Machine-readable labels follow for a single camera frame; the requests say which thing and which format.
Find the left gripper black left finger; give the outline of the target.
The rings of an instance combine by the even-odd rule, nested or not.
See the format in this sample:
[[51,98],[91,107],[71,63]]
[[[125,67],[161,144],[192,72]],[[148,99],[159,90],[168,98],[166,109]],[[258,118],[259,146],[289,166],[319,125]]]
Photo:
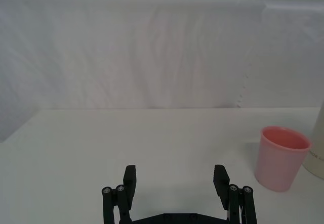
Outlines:
[[132,223],[129,211],[132,208],[136,182],[136,167],[135,165],[128,165],[121,185],[118,185],[115,189],[111,187],[102,189],[104,224],[115,223],[113,211],[115,206],[119,210],[119,223]]

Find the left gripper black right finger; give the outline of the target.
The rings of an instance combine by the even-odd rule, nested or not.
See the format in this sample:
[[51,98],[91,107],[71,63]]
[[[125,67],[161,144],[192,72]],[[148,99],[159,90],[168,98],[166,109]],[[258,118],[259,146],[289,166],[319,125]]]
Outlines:
[[213,183],[222,206],[227,211],[228,223],[257,224],[254,190],[250,186],[239,188],[231,184],[223,165],[215,165]]

